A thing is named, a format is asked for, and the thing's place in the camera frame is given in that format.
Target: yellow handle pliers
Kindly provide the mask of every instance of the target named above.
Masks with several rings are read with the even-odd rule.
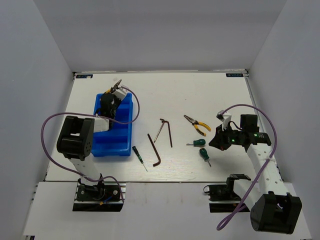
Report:
[[[187,116],[187,115],[183,115],[190,123],[192,123],[192,125],[194,126],[195,130],[200,133],[202,136],[206,136],[207,134],[203,131],[201,131],[197,125],[200,125],[202,127],[205,127],[209,132],[211,132],[211,128],[203,123],[203,122],[200,122],[200,121],[197,121],[197,120],[194,120],[193,118]]]

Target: blue tray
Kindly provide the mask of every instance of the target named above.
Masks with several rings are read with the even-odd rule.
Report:
[[[97,94],[93,114],[100,108],[100,97]],[[133,115],[132,94],[128,93],[115,113],[115,120],[119,122],[132,121]],[[95,132],[93,134],[92,154],[95,157],[103,156],[130,156],[131,154],[132,123],[113,123],[109,131]]]

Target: white wall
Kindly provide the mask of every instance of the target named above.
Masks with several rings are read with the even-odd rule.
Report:
[[[245,69],[286,0],[34,0],[72,71]]]
[[[249,71],[253,95],[277,129],[282,176],[301,197],[315,240],[320,239],[319,13],[320,1],[288,0]]]
[[[41,125],[65,109],[72,72],[32,0],[0,1],[0,32],[0,238],[17,240],[48,166]]]

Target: screwdriver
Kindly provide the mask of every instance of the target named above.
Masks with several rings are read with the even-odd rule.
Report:
[[[204,148],[200,148],[199,152],[200,152],[201,156],[203,157],[203,159],[208,162],[208,164],[211,168],[211,164],[209,162],[209,156],[208,156],[207,150]]]
[[[144,161],[142,160],[142,157],[140,156],[136,146],[132,147],[132,150],[134,151],[134,153],[136,154],[136,156],[138,157],[138,159],[140,160],[140,162],[142,163],[142,165],[144,166],[144,169],[148,172],[148,170],[146,169],[146,166],[144,165]]]
[[[187,143],[187,146],[204,146],[206,144],[206,140],[204,139],[199,139],[199,140],[195,140],[193,141],[193,143]]]

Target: purple cable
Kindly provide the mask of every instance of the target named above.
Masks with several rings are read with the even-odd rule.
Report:
[[[100,178],[100,179],[91,179],[91,178],[89,178],[89,177],[87,177],[87,176],[84,176],[84,175],[83,175],[81,172],[79,172],[79,171],[76,171],[76,170],[73,170],[73,169],[71,169],[71,168],[68,168],[68,167],[65,167],[65,166],[61,165],[60,163],[56,162],[56,161],[50,156],[50,154],[49,154],[49,152],[48,152],[48,150],[47,150],[47,148],[46,148],[46,145],[45,145],[45,137],[44,137],[44,131],[45,131],[45,126],[46,126],[47,122],[48,122],[50,119],[52,119],[52,118],[54,118],[54,117],[56,117],[56,116],[60,116],[60,115],[78,115],[78,116],[84,116],[84,117],[102,118],[102,119],[108,119],[109,121],[115,122],[115,123],[117,123],[117,124],[123,124],[123,125],[133,123],[133,122],[138,118],[138,116],[139,116],[139,113],[140,113],[140,103],[139,103],[139,100],[138,100],[136,94],[135,94],[133,91],[131,91],[129,88],[124,87],[124,86],[122,86],[122,88],[125,89],[125,90],[127,90],[127,91],[129,91],[130,93],[132,93],[132,95],[135,97],[136,103],[137,103],[137,105],[138,105],[138,112],[137,112],[135,118],[134,118],[132,121],[129,121],[129,122],[120,122],[120,121],[117,121],[117,120],[114,120],[114,119],[112,119],[112,118],[105,117],[105,116],[96,116],[96,115],[84,114],[84,113],[76,113],[76,112],[59,112],[59,113],[56,113],[56,114],[53,114],[53,115],[49,116],[49,117],[43,122],[42,127],[41,127],[40,137],[41,137],[41,145],[42,145],[43,151],[44,151],[45,155],[48,157],[48,159],[49,159],[51,162],[53,162],[55,165],[57,165],[58,167],[60,167],[60,168],[62,168],[62,169],[64,169],[64,170],[67,170],[67,171],[69,171],[69,172],[78,174],[78,175],[80,175],[81,177],[84,177],[85,179],[87,179],[87,180],[90,181],[90,182],[96,183],[96,182],[100,182],[100,181],[105,180],[105,179],[113,179],[113,180],[116,182],[116,184],[119,186],[119,190],[120,190],[120,195],[121,195],[121,198],[122,198],[122,202],[124,202],[124,196],[123,196],[123,193],[122,193],[122,190],[121,190],[121,186],[120,186],[120,183],[118,182],[117,179],[115,179],[113,176],[105,176],[105,177],[102,177],[102,178]]]
[[[270,118],[266,115],[265,112],[263,112],[261,109],[257,108],[256,106],[252,106],[252,105],[248,105],[248,104],[236,104],[233,106],[228,107],[226,110],[224,110],[221,115],[225,114],[228,110],[235,108],[235,107],[240,107],[240,106],[244,106],[244,107],[249,107],[252,109],[255,109],[257,111],[259,111],[260,113],[263,114],[263,116],[265,116],[265,118],[268,120],[269,124],[271,125],[271,128],[273,130],[273,134],[274,134],[274,145],[273,145],[273,149],[269,155],[270,158],[272,158],[272,156],[274,155],[276,148],[277,148],[277,132],[275,129],[275,126],[273,125],[273,123],[271,122]],[[233,210],[232,213],[230,213],[228,216],[226,216],[224,219],[222,219],[221,222],[219,222],[219,224],[216,226],[216,229],[218,231],[220,231],[221,229],[223,229],[230,221],[231,219],[234,217],[234,215],[236,215],[238,212],[240,212],[241,210],[243,210],[244,208],[246,208],[244,204],[246,198],[248,197],[249,193],[251,192],[251,190],[254,188],[255,184],[258,182],[258,179],[260,177],[260,175],[262,174],[262,172],[265,170],[267,164],[270,162],[270,159],[265,160],[265,163],[262,165],[261,169],[259,170],[259,172],[257,173],[257,175],[255,176],[254,180],[252,181],[250,187],[248,188],[248,190],[246,191],[246,193],[244,194],[243,198],[241,199],[241,201],[239,202],[239,204],[236,206],[236,208]]]

